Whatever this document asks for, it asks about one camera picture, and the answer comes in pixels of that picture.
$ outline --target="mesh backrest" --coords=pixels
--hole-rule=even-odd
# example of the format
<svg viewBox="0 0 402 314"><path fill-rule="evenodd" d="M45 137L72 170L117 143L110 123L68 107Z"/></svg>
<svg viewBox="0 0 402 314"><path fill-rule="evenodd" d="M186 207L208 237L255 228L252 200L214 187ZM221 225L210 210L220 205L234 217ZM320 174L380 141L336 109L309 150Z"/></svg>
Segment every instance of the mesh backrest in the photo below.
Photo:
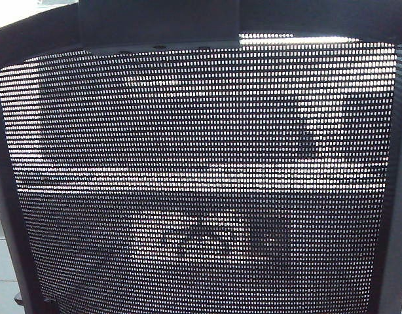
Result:
<svg viewBox="0 0 402 314"><path fill-rule="evenodd" d="M365 313L395 49L84 51L0 72L22 211L62 313Z"/></svg>

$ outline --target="office chair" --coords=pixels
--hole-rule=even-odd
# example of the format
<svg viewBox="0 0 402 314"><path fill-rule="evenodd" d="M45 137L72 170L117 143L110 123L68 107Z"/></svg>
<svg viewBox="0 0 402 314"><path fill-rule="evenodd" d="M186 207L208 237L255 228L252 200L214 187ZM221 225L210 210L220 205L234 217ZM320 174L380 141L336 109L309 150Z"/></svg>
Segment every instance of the office chair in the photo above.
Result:
<svg viewBox="0 0 402 314"><path fill-rule="evenodd" d="M27 314L400 313L402 0L1 28L0 218Z"/></svg>

